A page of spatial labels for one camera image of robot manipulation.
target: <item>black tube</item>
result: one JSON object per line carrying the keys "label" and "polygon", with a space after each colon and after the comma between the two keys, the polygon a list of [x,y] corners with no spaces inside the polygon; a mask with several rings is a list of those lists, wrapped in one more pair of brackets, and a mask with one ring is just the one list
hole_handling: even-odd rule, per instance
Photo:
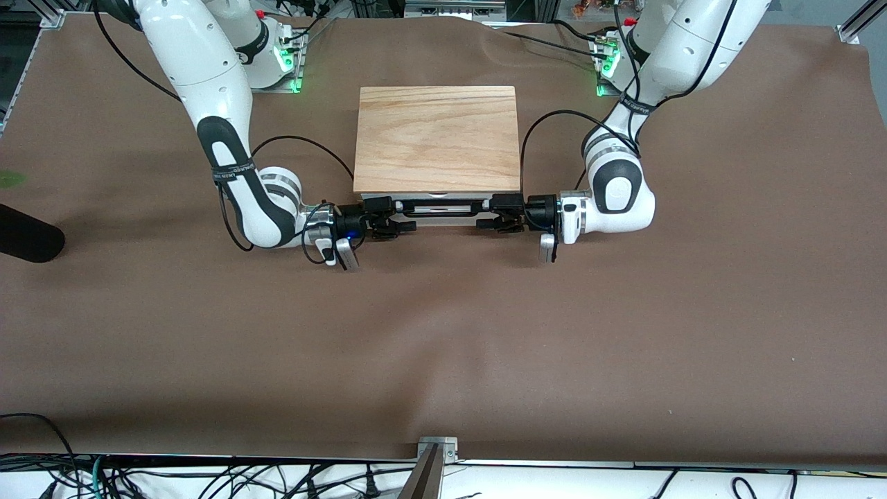
{"label": "black tube", "polygon": [[0,253],[41,264],[64,247],[65,233],[56,226],[0,204]]}

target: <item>black cable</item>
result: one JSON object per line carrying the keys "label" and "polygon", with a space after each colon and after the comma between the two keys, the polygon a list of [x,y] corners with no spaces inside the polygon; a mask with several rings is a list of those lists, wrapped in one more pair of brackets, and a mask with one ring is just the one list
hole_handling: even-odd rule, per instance
{"label": "black cable", "polygon": [[299,489],[302,488],[303,485],[307,484],[308,480],[314,479],[314,477],[318,476],[322,471],[328,470],[329,468],[332,468],[332,467],[333,467],[333,465],[329,464],[329,463],[321,464],[317,468],[315,468],[314,464],[312,464],[311,467],[308,469],[308,473],[306,473],[305,476],[303,476],[302,479],[300,479],[299,482],[295,484],[295,487],[293,487],[292,489],[290,489],[289,492],[284,494],[283,497],[281,497],[281,499],[293,499],[293,497],[295,495],[297,495],[301,492],[304,492],[304,490],[299,490]]}
{"label": "black cable", "polygon": [[656,492],[656,495],[651,497],[650,499],[663,499],[663,495],[665,495],[665,491],[668,490],[668,486],[671,484],[671,481],[674,480],[674,477],[678,474],[677,469],[671,470],[671,474],[667,479],[663,482],[663,484],[659,487],[659,492]]}
{"label": "black cable", "polygon": [[[412,471],[412,468],[394,468],[391,470],[378,470],[378,471],[373,471],[373,476],[388,475],[390,473],[406,473],[408,471]],[[351,483],[352,481],[360,480],[365,477],[366,477],[366,473],[364,473],[362,475],[357,475],[356,477],[351,477],[349,479],[342,479],[342,480],[331,482],[331,483],[321,484],[318,486],[318,494],[323,494],[327,490],[343,486],[347,483]]]}
{"label": "black cable", "polygon": [[[791,475],[791,489],[789,490],[789,499],[795,499],[795,492],[797,491],[797,471],[789,471]],[[742,483],[745,488],[749,490],[749,494],[751,494],[751,499],[757,499],[757,494],[755,494],[755,489],[751,487],[751,484],[748,480],[743,477],[734,477],[730,480],[730,489],[733,490],[733,497],[735,499],[743,499],[741,495],[739,495],[739,490],[736,487],[736,484]]]}
{"label": "black cable", "polygon": [[[542,123],[545,119],[550,118],[551,116],[554,116],[554,115],[574,115],[574,116],[579,116],[580,118],[584,118],[584,119],[586,119],[586,120],[588,120],[588,121],[590,121],[590,122],[592,122],[592,123],[595,123],[595,124],[597,124],[598,126],[600,126],[601,128],[603,128],[604,130],[610,132],[610,133],[611,133],[614,137],[616,137],[617,139],[621,140],[623,144],[625,144],[625,145],[626,145],[626,146],[627,146],[627,147],[628,147],[628,148],[629,148],[629,149],[630,149],[630,150],[631,150],[636,156],[638,156],[638,157],[640,158],[640,151],[638,150],[638,148],[637,148],[636,145],[634,145],[633,143],[630,143],[630,140],[629,140],[629,139],[627,139],[626,137],[623,137],[622,135],[616,133],[616,131],[614,131],[612,128],[610,128],[609,126],[607,126],[606,124],[604,124],[601,120],[599,120],[599,119],[597,119],[597,118],[595,118],[595,117],[593,117],[593,116],[589,116],[589,115],[587,115],[587,114],[585,114],[585,113],[581,113],[581,112],[579,112],[579,111],[573,111],[572,109],[559,109],[559,110],[557,110],[557,111],[552,111],[551,113],[547,113],[547,114],[542,115],[541,117],[539,117],[539,119],[537,119],[537,120],[536,120],[536,121],[530,126],[530,128],[527,130],[527,134],[523,136],[523,142],[521,143],[521,174],[520,174],[521,195],[523,195],[523,158],[524,158],[524,153],[526,152],[526,149],[527,149],[527,141],[528,141],[529,138],[530,138],[530,133],[533,132],[533,130],[535,130],[536,127],[537,127],[540,123]],[[578,188],[579,188],[579,184],[582,183],[582,179],[583,179],[583,178],[585,178],[585,168],[582,169],[582,175],[579,176],[579,180],[578,180],[578,182],[576,183],[576,186],[573,187],[573,190],[574,190],[574,191],[575,191],[575,190],[578,190]],[[542,230],[546,230],[545,228],[539,227],[539,226],[538,226],[536,223],[534,223],[531,219],[527,218],[527,220],[528,220],[532,225],[534,225],[536,228],[539,228],[539,229],[542,229]]]}
{"label": "black cable", "polygon": [[238,249],[241,251],[252,251],[255,248],[255,245],[250,242],[249,246],[244,246],[237,240],[237,237],[234,236],[234,231],[231,229],[231,222],[228,221],[228,209],[224,204],[224,195],[222,194],[222,186],[217,185],[216,189],[219,191],[219,209],[222,211],[222,220],[224,220],[224,228],[228,231],[228,235],[231,236],[231,240],[234,241],[234,244],[237,245]]}
{"label": "black cable", "polygon": [[284,482],[284,488],[283,488],[283,490],[280,490],[280,489],[275,488],[274,486],[272,486],[272,485],[270,485],[270,484],[267,484],[267,483],[264,483],[264,482],[261,482],[261,481],[258,481],[258,480],[257,480],[258,477],[259,477],[259,475],[261,475],[261,474],[267,472],[267,471],[270,470],[271,468],[277,468],[278,471],[280,471],[280,466],[281,466],[280,463],[277,463],[277,464],[269,464],[269,465],[265,466],[264,468],[262,468],[261,470],[256,471],[255,473],[253,473],[252,476],[247,477],[247,479],[245,479],[244,481],[240,482],[239,484],[237,484],[237,486],[236,486],[235,488],[232,489],[232,491],[231,491],[231,497],[234,497],[235,495],[237,495],[237,493],[238,493],[242,488],[244,488],[244,487],[249,487],[250,485],[257,485],[257,486],[259,486],[259,487],[264,487],[264,488],[267,488],[267,489],[269,489],[269,490],[272,490],[272,491],[274,491],[275,493],[278,493],[278,494],[285,494],[285,493],[287,492],[286,482]]}
{"label": "black cable", "polygon": [[65,447],[65,451],[67,452],[68,459],[70,460],[71,466],[73,467],[74,476],[75,476],[75,483],[78,484],[77,485],[77,497],[79,499],[80,493],[81,493],[81,487],[80,487],[77,462],[74,459],[74,450],[71,449],[71,444],[68,443],[67,439],[65,438],[65,435],[62,434],[62,432],[58,428],[58,426],[56,426],[56,424],[53,423],[50,418],[48,418],[42,414],[36,414],[33,412],[13,412],[13,413],[9,413],[9,414],[0,415],[0,419],[6,419],[8,417],[30,417],[32,419],[38,419],[38,420],[44,422],[47,426],[49,426],[52,429],[52,432],[55,433],[57,437],[59,437],[59,440],[61,440],[61,445],[63,445]]}
{"label": "black cable", "polygon": [[376,479],[373,476],[373,468],[370,467],[370,464],[366,464],[366,492],[364,493],[364,498],[366,499],[375,499],[379,497],[381,492],[379,492],[379,488],[376,487]]}
{"label": "black cable", "polygon": [[736,484],[739,483],[743,484],[745,488],[749,490],[749,494],[751,494],[751,499],[757,499],[755,489],[751,488],[751,484],[749,483],[749,481],[744,479],[743,477],[734,477],[732,480],[730,480],[730,489],[733,490],[733,497],[735,497],[736,499],[742,499],[742,496],[739,495],[739,490],[736,489]]}
{"label": "black cable", "polygon": [[791,490],[789,491],[789,499],[795,499],[795,491],[797,490],[797,471],[792,470],[792,471],[790,471],[790,473],[791,473]]}
{"label": "black cable", "polygon": [[551,24],[556,24],[558,26],[565,27],[567,29],[567,31],[569,31],[570,33],[573,34],[573,36],[575,36],[576,38],[582,38],[586,42],[593,42],[594,41],[594,36],[583,35],[582,33],[579,33],[578,31],[576,31],[576,29],[573,28],[569,23],[564,22],[562,20],[559,20],[559,19],[552,20]]}
{"label": "black cable", "polygon": [[357,244],[355,244],[354,247],[351,248],[351,250],[352,250],[352,251],[357,251],[357,248],[360,248],[361,246],[364,245],[364,240],[365,240],[365,239],[366,239],[366,230],[364,230],[364,235],[360,236],[360,241],[358,241]]}
{"label": "black cable", "polygon": [[303,36],[307,35],[308,32],[311,31],[312,28],[314,28],[314,25],[317,24],[318,21],[322,20],[323,18],[324,18],[324,16],[317,16],[317,18],[314,19],[314,20],[311,22],[311,24],[309,24],[308,27],[305,28],[304,31],[302,31],[301,33],[299,33],[299,34],[296,35],[296,36],[292,36],[292,37],[290,37],[290,38],[285,38],[285,39],[284,39],[284,43],[285,43],[285,44],[288,44],[288,43],[290,43],[290,42],[292,42],[292,41],[294,41],[294,40],[298,40],[299,38],[302,38]]}
{"label": "black cable", "polygon": [[203,496],[209,492],[209,489],[213,487],[213,484],[216,483],[217,480],[220,480],[224,476],[231,476],[231,472],[234,470],[234,466],[228,466],[225,471],[222,471],[215,478],[213,478],[204,488],[200,491],[200,495],[197,496],[197,499],[203,499]]}
{"label": "black cable", "polygon": [[[308,229],[309,229],[308,223],[311,221],[311,217],[314,217],[314,214],[317,213],[318,210],[320,210],[321,208],[323,208],[325,206],[335,208],[335,205],[332,204],[331,202],[321,202],[319,205],[314,207],[314,210],[311,210],[311,212],[308,214],[308,217],[305,218],[304,228],[301,231],[299,231],[299,234],[302,236],[302,252],[305,254],[305,257],[308,259],[308,261],[314,265],[323,265],[326,263],[326,261],[325,260],[317,261],[314,258],[312,258],[311,255],[308,254],[308,246],[305,245],[305,233],[308,232]],[[329,226],[329,224],[316,224],[315,225],[315,227],[320,227],[320,226]]]}
{"label": "black cable", "polygon": [[686,97],[692,91],[696,90],[696,87],[699,86],[699,83],[701,83],[703,81],[703,78],[705,77],[705,73],[708,72],[709,67],[711,66],[711,62],[715,59],[715,54],[718,53],[718,47],[720,47],[721,40],[724,39],[724,34],[726,33],[727,26],[730,24],[730,18],[733,17],[733,10],[736,7],[736,2],[737,2],[737,0],[733,0],[733,2],[730,3],[730,7],[726,10],[724,24],[721,25],[720,32],[718,32],[718,37],[715,38],[714,46],[711,47],[711,53],[709,54],[709,58],[708,58],[708,60],[705,61],[705,66],[703,66],[703,70],[701,73],[699,73],[699,76],[696,78],[696,81],[693,82],[693,84],[690,85],[690,88],[686,89],[685,91],[683,91],[679,94],[675,94],[675,95],[671,95],[669,97],[666,97],[659,104],[657,104],[657,106],[661,106],[662,104],[664,104],[672,99],[680,99],[682,97]]}
{"label": "black cable", "polygon": [[316,142],[311,139],[306,139],[305,137],[299,137],[298,135],[278,135],[277,137],[271,137],[270,139],[266,139],[263,143],[259,144],[258,146],[256,146],[253,149],[253,156],[255,156],[255,154],[258,153],[266,145],[270,144],[271,142],[274,142],[275,140],[281,140],[281,139],[302,140],[302,141],[308,142],[309,144],[312,144],[314,146],[320,147],[321,149],[326,151],[327,154],[329,154],[333,158],[335,158],[335,161],[339,162],[339,164],[342,166],[342,168],[344,168],[345,171],[348,172],[348,176],[351,177],[352,180],[354,180],[354,172],[351,171],[351,168],[349,168],[348,165],[345,164],[345,162],[342,161],[341,158],[336,153],[334,153],[329,148],[327,148],[326,146],[324,146],[323,144],[321,144],[319,142]]}
{"label": "black cable", "polygon": [[517,37],[517,38],[523,38],[524,40],[530,40],[531,42],[536,42],[536,43],[538,43],[538,44],[549,45],[549,46],[552,46],[552,47],[555,47],[555,48],[558,48],[558,49],[563,49],[563,50],[565,50],[565,51],[571,51],[571,52],[575,52],[575,53],[581,53],[582,55],[587,55],[588,57],[595,58],[595,59],[606,59],[606,58],[607,58],[607,56],[604,55],[604,54],[599,54],[599,53],[593,53],[593,52],[589,52],[589,51],[583,51],[583,50],[579,50],[579,49],[574,49],[573,47],[568,47],[568,46],[566,46],[566,45],[555,44],[555,43],[553,43],[553,42],[548,42],[548,41],[546,41],[546,40],[542,40],[542,39],[540,39],[540,38],[534,38],[534,37],[532,37],[532,36],[521,35],[520,33],[505,33],[505,34],[506,34],[506,35],[509,35],[509,36],[515,36],[515,37]]}
{"label": "black cable", "polygon": [[117,55],[123,60],[123,62],[125,62],[126,65],[129,66],[130,69],[132,69],[137,75],[141,76],[142,79],[144,79],[146,82],[153,85],[154,88],[169,95],[171,98],[181,102],[182,100],[175,93],[168,91],[162,85],[160,85],[159,83],[152,80],[148,75],[146,75],[145,73],[142,73],[141,70],[139,70],[132,62],[130,62],[130,60],[127,59],[127,57],[125,55],[123,55],[123,52],[121,52],[120,49],[117,48],[117,44],[114,43],[114,40],[111,39],[111,36],[108,34],[107,30],[105,29],[105,23],[102,22],[102,16],[98,14],[98,2],[93,2],[92,12],[96,15],[96,23],[98,24],[98,29],[101,30],[102,35],[107,40],[108,44],[111,45],[111,48],[114,49],[115,52],[117,52]]}
{"label": "black cable", "polygon": [[[634,100],[640,100],[640,71],[638,70],[637,61],[634,60],[634,56],[632,55],[632,51],[628,48],[628,39],[625,38],[625,32],[622,30],[622,20],[619,19],[619,3],[613,3],[613,19],[616,21],[616,31],[619,32],[619,38],[622,40],[622,46],[625,47],[625,53],[628,56],[628,60],[632,63],[632,72],[634,73],[634,77],[628,83],[628,87],[626,87],[626,91],[632,86],[634,83]],[[632,139],[632,142],[635,144],[638,143],[637,136],[632,132],[632,118],[634,118],[634,111],[628,110],[628,136]]]}

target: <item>brown fabric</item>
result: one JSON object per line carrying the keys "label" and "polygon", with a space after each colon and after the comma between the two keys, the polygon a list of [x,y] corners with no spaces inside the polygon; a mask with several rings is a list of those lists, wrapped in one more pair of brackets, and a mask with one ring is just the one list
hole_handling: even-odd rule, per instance
{"label": "brown fabric", "polygon": [[[253,143],[303,134],[351,162],[369,85],[514,85],[521,134],[612,106],[581,56],[463,20],[336,21],[308,60],[301,94],[255,96]],[[234,248],[184,110],[70,16],[0,140],[28,176],[3,202],[69,238],[47,265],[0,258],[0,405],[80,452],[406,457],[454,435],[471,458],[885,464],[887,133],[868,78],[828,28],[763,26],[645,127],[648,230],[540,267],[538,234],[424,228],[345,274]],[[589,128],[538,128],[529,194],[573,186]],[[257,161],[309,202],[355,200],[308,145]],[[59,445],[4,422],[0,452],[25,450]]]}

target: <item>cable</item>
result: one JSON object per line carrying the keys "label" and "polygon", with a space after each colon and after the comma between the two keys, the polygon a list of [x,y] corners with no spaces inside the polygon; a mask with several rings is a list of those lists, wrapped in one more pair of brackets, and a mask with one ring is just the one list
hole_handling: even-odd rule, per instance
{"label": "cable", "polygon": [[[311,212],[308,214],[308,217],[305,218],[304,228],[301,231],[299,231],[299,234],[302,236],[302,252],[305,254],[305,257],[308,259],[308,261],[314,265],[323,265],[326,263],[326,261],[325,260],[317,261],[314,258],[312,258],[311,255],[308,254],[308,246],[305,245],[305,233],[308,232],[308,229],[309,229],[308,223],[311,221],[311,217],[314,217],[314,214],[317,213],[318,210],[320,210],[321,208],[323,208],[325,206],[335,208],[335,205],[332,204],[331,202],[321,202],[319,205],[314,207],[314,210],[311,210]],[[319,226],[329,226],[329,224],[316,224],[315,225],[315,227],[319,227]]]}
{"label": "cable", "polygon": [[296,35],[296,36],[292,36],[292,37],[290,37],[290,38],[285,38],[285,39],[284,39],[284,43],[285,43],[285,44],[288,44],[288,43],[290,43],[290,42],[293,42],[294,40],[298,40],[299,38],[302,38],[303,36],[307,35],[308,32],[311,31],[312,28],[314,28],[314,25],[317,24],[318,21],[322,20],[323,18],[324,18],[324,16],[317,16],[317,18],[314,19],[314,20],[311,22],[311,24],[309,24],[308,27],[305,28],[304,31],[302,31],[301,33],[299,33],[299,34]]}
{"label": "cable", "polygon": [[[574,111],[572,109],[558,109],[557,111],[552,111],[550,113],[546,113],[546,114],[540,116],[532,125],[530,125],[530,127],[527,129],[526,135],[523,136],[523,141],[521,143],[521,162],[520,162],[520,165],[521,165],[521,170],[520,170],[521,197],[523,197],[523,160],[524,160],[524,156],[526,155],[527,142],[530,140],[530,134],[536,129],[537,126],[539,126],[540,123],[542,123],[544,120],[546,120],[552,116],[555,116],[555,115],[579,116],[580,118],[584,118],[592,123],[597,124],[598,126],[603,128],[604,130],[610,132],[614,137],[621,140],[623,144],[625,144],[636,156],[638,156],[640,158],[640,151],[638,150],[637,145],[630,143],[629,139],[616,133],[616,131],[614,131],[612,128],[610,128],[609,126],[604,124],[601,120],[595,118],[594,116],[590,116],[590,115],[587,115],[587,114],[579,112],[579,111]],[[576,183],[576,186],[573,188],[574,191],[578,190],[579,184],[582,183],[583,178],[585,178],[585,168],[582,169],[582,175],[579,177],[579,180]],[[542,227],[539,224],[537,224],[536,222],[534,222],[532,220],[532,218],[530,218],[527,215],[527,207],[526,206],[523,207],[523,216],[527,219],[528,223],[530,223],[532,226],[536,227],[539,230],[548,230],[551,228],[551,227]]]}
{"label": "cable", "polygon": [[65,435],[62,434],[62,432],[58,428],[58,426],[56,426],[56,424],[53,423],[50,418],[48,418],[42,414],[36,414],[33,412],[13,412],[13,413],[9,413],[9,414],[0,415],[0,419],[6,419],[8,417],[30,417],[33,419],[38,419],[38,420],[44,422],[47,426],[49,426],[52,429],[52,432],[55,433],[57,437],[59,437],[59,440],[61,440],[61,445],[63,445],[65,447],[65,451],[67,452],[67,457],[71,463],[71,466],[73,467],[75,482],[78,483],[77,498],[80,499],[81,488],[79,487],[78,468],[77,468],[77,462],[74,458],[74,450],[71,449],[71,444],[68,443],[67,439],[65,438]]}
{"label": "cable", "polygon": [[321,149],[326,151],[327,154],[329,154],[333,158],[335,158],[335,161],[339,162],[339,164],[342,166],[342,168],[345,169],[346,172],[348,172],[348,176],[351,177],[352,180],[354,180],[354,172],[351,171],[351,168],[349,168],[348,165],[345,164],[345,162],[342,161],[341,158],[336,153],[329,150],[329,148],[327,148],[326,146],[324,146],[323,144],[321,144],[319,142],[316,142],[311,139],[306,139],[305,137],[299,137],[298,135],[278,135],[277,137],[271,137],[270,139],[266,139],[263,143],[259,144],[258,146],[255,147],[255,149],[253,149],[253,156],[255,156],[255,154],[258,153],[266,145],[270,144],[271,142],[274,142],[275,140],[281,140],[281,139],[302,140],[302,141],[308,142],[309,144],[312,144],[314,146],[320,147]]}
{"label": "cable", "polygon": [[730,489],[733,490],[733,497],[736,499],[742,499],[742,496],[739,495],[739,490],[736,489],[736,484],[742,483],[745,488],[749,490],[749,494],[751,494],[751,499],[757,499],[757,494],[755,494],[755,489],[751,488],[751,484],[748,480],[743,477],[734,477],[730,480]]}
{"label": "cable", "polygon": [[255,473],[253,473],[252,476],[250,476],[250,477],[248,477],[246,480],[240,482],[239,484],[237,484],[237,486],[236,486],[235,488],[232,489],[232,491],[231,491],[231,497],[234,497],[235,495],[237,495],[237,493],[238,493],[242,488],[244,488],[244,487],[249,487],[251,484],[252,484],[252,485],[257,485],[257,486],[259,486],[259,487],[267,488],[267,489],[272,490],[272,491],[274,491],[275,493],[278,493],[278,494],[285,494],[285,493],[287,492],[287,487],[286,487],[286,482],[285,482],[285,481],[284,481],[284,488],[283,488],[283,490],[280,490],[280,489],[275,488],[275,487],[273,487],[273,486],[271,486],[271,485],[269,485],[269,484],[267,484],[267,483],[264,483],[264,482],[261,482],[261,481],[258,481],[258,480],[257,480],[257,478],[259,477],[259,475],[265,473],[266,471],[270,470],[271,468],[277,468],[278,471],[280,471],[280,464],[269,464],[268,466],[265,466],[265,467],[262,468],[261,470],[259,470],[259,471],[255,472]]}
{"label": "cable", "polygon": [[203,499],[203,495],[209,492],[209,489],[216,483],[217,480],[220,480],[225,475],[231,475],[231,472],[234,470],[234,466],[228,466],[225,471],[222,471],[215,478],[213,478],[204,488],[200,491],[200,495],[197,496],[197,499]]}
{"label": "cable", "polygon": [[[797,471],[789,471],[791,475],[791,489],[789,490],[789,499],[795,499],[795,492],[797,491]],[[733,497],[735,499],[743,499],[741,495],[739,495],[739,490],[736,487],[736,484],[742,483],[745,488],[749,490],[749,494],[751,494],[751,499],[757,499],[757,494],[755,494],[755,489],[751,487],[751,484],[748,480],[743,477],[734,477],[730,480],[730,489],[733,490]]]}
{"label": "cable", "polygon": [[671,481],[674,480],[674,477],[678,474],[677,469],[671,470],[671,474],[667,479],[663,482],[663,484],[659,487],[659,492],[656,492],[656,495],[651,497],[650,499],[663,499],[663,495],[665,495],[665,491],[668,490],[668,486],[671,484]]}
{"label": "cable", "polygon": [[169,95],[171,98],[181,102],[182,100],[175,93],[168,91],[165,87],[163,87],[159,83],[152,80],[148,75],[146,75],[145,73],[142,73],[141,70],[139,70],[132,62],[130,62],[130,60],[127,59],[127,57],[125,55],[123,55],[123,52],[121,52],[120,49],[117,48],[117,44],[114,43],[114,40],[111,39],[111,36],[108,34],[107,30],[105,29],[105,23],[102,22],[102,16],[100,16],[98,14],[98,2],[93,2],[92,12],[96,15],[96,24],[98,24],[98,29],[101,30],[102,35],[108,41],[108,44],[111,45],[111,48],[114,49],[115,52],[117,52],[117,55],[123,60],[123,62],[125,62],[126,65],[129,66],[130,69],[132,69],[137,75],[141,76],[142,79],[144,79],[146,82],[153,85],[154,88]]}
{"label": "cable", "polygon": [[102,456],[96,457],[95,462],[92,464],[92,494],[94,494],[98,499],[102,499],[102,491],[98,486],[98,474],[101,471],[100,462],[102,460]]}
{"label": "cable", "polygon": [[536,43],[538,43],[538,44],[549,45],[549,46],[552,46],[552,47],[556,47],[556,48],[558,48],[558,49],[563,49],[563,50],[565,50],[565,51],[571,51],[571,52],[575,52],[575,53],[581,53],[582,55],[587,55],[588,57],[591,57],[591,58],[594,58],[594,59],[606,59],[606,58],[607,58],[607,56],[604,55],[604,54],[593,53],[593,52],[589,52],[589,51],[582,51],[582,50],[579,50],[579,49],[574,49],[573,47],[568,47],[568,46],[566,46],[566,45],[560,45],[560,44],[555,44],[555,43],[552,43],[552,42],[548,42],[548,41],[546,41],[546,40],[542,40],[542,39],[540,39],[540,38],[534,38],[534,37],[532,37],[532,36],[521,35],[520,33],[505,33],[505,34],[506,34],[506,35],[509,35],[509,36],[515,36],[515,37],[517,37],[517,38],[523,38],[524,40],[531,40],[532,42],[536,42]]}
{"label": "cable", "polygon": [[[388,475],[390,473],[406,473],[408,471],[412,471],[412,468],[393,468],[391,470],[378,470],[378,471],[373,471],[373,476]],[[330,489],[333,489],[336,487],[341,487],[347,483],[351,483],[352,481],[359,480],[364,477],[366,477],[366,473],[364,473],[362,475],[357,475],[355,477],[351,477],[349,479],[342,479],[342,480],[335,481],[335,482],[320,484],[317,487],[317,491],[318,491],[318,494],[324,494],[326,491],[328,491]],[[295,492],[300,493],[300,492],[304,492],[304,490],[299,490],[299,491],[295,491]]]}
{"label": "cable", "polygon": [[[625,53],[628,55],[628,60],[632,63],[632,72],[634,73],[634,77],[628,83],[628,87],[625,87],[626,90],[631,88],[632,83],[634,83],[634,100],[640,100],[640,72],[638,70],[637,61],[634,60],[634,56],[632,55],[632,51],[628,48],[628,39],[625,38],[625,32],[622,30],[622,20],[619,19],[619,3],[613,3],[613,19],[616,21],[616,31],[619,32],[619,38],[622,40],[622,46],[625,47]],[[634,118],[634,111],[628,110],[628,136],[635,144],[638,143],[637,136],[632,133],[632,118]]]}
{"label": "cable", "polygon": [[634,99],[637,100],[640,99],[640,76],[638,72],[638,65],[635,62],[634,57],[632,56],[632,51],[628,48],[628,39],[625,38],[625,32],[622,30],[622,20],[619,19],[618,2],[613,3],[613,18],[616,20],[616,31],[619,32],[619,38],[622,39],[622,46],[625,47],[625,53],[628,54],[628,60],[632,63],[632,72],[634,73]]}
{"label": "cable", "polygon": [[255,245],[250,242],[249,246],[244,246],[237,240],[237,237],[234,236],[234,231],[231,229],[231,222],[228,221],[228,209],[224,205],[224,195],[222,194],[222,186],[216,185],[216,189],[219,191],[219,209],[222,210],[222,220],[224,220],[224,228],[228,231],[228,235],[231,236],[231,240],[234,241],[234,244],[241,251],[252,251],[255,248]]}
{"label": "cable", "polygon": [[662,104],[664,104],[672,99],[680,99],[682,97],[686,97],[692,91],[696,90],[696,87],[699,86],[699,83],[701,83],[703,81],[703,78],[705,77],[705,73],[708,72],[709,67],[711,66],[711,62],[715,59],[715,54],[718,53],[718,47],[720,47],[721,40],[724,39],[724,34],[726,33],[727,26],[730,24],[730,18],[733,17],[733,10],[736,7],[736,2],[737,2],[737,0],[733,0],[733,2],[730,3],[730,7],[727,8],[726,16],[724,18],[724,24],[721,25],[720,32],[718,32],[718,37],[715,38],[714,46],[711,47],[711,53],[709,54],[709,58],[708,58],[708,60],[705,61],[705,66],[703,66],[703,70],[701,73],[699,73],[699,76],[696,78],[696,81],[693,82],[693,84],[690,85],[690,88],[686,89],[685,91],[683,91],[679,94],[675,94],[675,95],[666,97],[659,104],[657,104],[657,106],[661,106]]}
{"label": "cable", "polygon": [[307,484],[308,480],[314,479],[314,477],[318,476],[320,472],[328,470],[331,467],[333,467],[333,465],[329,463],[321,464],[317,468],[315,468],[314,464],[312,464],[311,467],[308,469],[308,473],[306,473],[305,476],[303,476],[302,479],[300,479],[299,482],[295,484],[295,487],[284,494],[281,499],[293,499],[296,494],[304,492],[304,490],[299,489],[302,488],[303,485]]}
{"label": "cable", "polygon": [[791,473],[791,490],[789,491],[789,499],[795,499],[795,491],[797,490],[797,471],[792,470],[792,471],[790,471],[790,473]]}
{"label": "cable", "polygon": [[559,20],[559,19],[552,20],[551,24],[556,24],[558,26],[565,27],[567,29],[567,31],[569,31],[570,33],[573,34],[573,36],[575,36],[576,38],[582,38],[586,42],[593,42],[594,41],[594,36],[583,35],[582,33],[579,33],[578,31],[576,31],[576,29],[573,28],[569,23],[564,22],[562,20]]}

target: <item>wooden board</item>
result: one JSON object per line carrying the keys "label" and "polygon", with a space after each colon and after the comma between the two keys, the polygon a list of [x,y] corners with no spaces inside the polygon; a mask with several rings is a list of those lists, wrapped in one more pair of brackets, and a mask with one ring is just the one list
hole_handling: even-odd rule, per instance
{"label": "wooden board", "polygon": [[356,193],[520,190],[514,87],[360,89]]}

